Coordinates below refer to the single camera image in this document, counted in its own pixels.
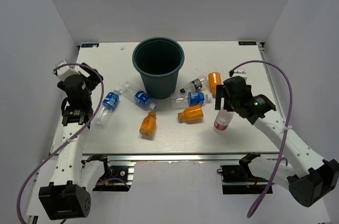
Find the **red cap clear bottle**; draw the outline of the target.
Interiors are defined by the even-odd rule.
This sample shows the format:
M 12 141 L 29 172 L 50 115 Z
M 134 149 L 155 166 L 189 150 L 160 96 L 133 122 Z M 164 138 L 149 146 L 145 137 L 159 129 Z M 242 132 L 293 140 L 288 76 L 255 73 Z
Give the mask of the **red cap clear bottle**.
M 213 124 L 214 128 L 217 131 L 225 131 L 230 125 L 233 117 L 234 117 L 234 112 L 230 112 L 227 110 L 219 110 L 215 118 L 214 124 Z

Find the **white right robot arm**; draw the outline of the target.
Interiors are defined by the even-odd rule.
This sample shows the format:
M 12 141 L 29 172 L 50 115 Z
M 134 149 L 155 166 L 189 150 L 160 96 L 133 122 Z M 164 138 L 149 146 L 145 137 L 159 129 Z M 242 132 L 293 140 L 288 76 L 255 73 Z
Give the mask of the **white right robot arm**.
M 275 105 L 263 94 L 252 95 L 251 86 L 240 76 L 216 87 L 216 110 L 235 112 L 264 133 L 279 149 L 289 166 L 278 167 L 274 184 L 287 189 L 304 207 L 310 207 L 335 189 L 338 162 L 327 161 L 285 126 Z

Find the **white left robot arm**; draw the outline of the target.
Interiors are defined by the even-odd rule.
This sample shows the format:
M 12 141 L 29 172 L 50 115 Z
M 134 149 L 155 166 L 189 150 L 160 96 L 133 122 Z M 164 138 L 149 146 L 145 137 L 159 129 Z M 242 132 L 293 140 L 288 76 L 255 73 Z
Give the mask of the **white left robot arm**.
M 107 181 L 112 168 L 99 161 L 82 159 L 96 112 L 92 108 L 92 91 L 103 83 L 102 76 L 85 63 L 75 69 L 75 63 L 63 60 L 55 68 L 58 88 L 66 93 L 61 106 L 62 144 L 56 150 L 57 164 L 47 186 L 39 190 L 39 200 L 50 220 L 85 218 L 91 209 L 90 192 L 98 180 Z

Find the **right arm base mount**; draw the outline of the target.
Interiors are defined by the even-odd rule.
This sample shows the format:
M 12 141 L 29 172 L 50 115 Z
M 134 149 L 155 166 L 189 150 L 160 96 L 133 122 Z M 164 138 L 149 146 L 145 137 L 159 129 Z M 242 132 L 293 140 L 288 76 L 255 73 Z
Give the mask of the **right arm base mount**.
M 216 170 L 221 176 L 223 195 L 259 195 L 264 191 L 268 180 L 254 176 L 248 167 L 255 157 L 260 156 L 249 153 L 237 165 L 222 165 Z

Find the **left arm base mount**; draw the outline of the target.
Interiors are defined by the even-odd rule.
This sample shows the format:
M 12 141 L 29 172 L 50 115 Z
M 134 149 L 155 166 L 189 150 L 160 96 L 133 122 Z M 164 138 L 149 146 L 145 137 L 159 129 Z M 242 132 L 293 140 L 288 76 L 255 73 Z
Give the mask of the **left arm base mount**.
M 83 159 L 81 163 L 85 180 L 96 178 L 92 191 L 129 191 L 132 181 L 129 178 L 129 166 L 112 165 L 107 155 L 92 155 Z

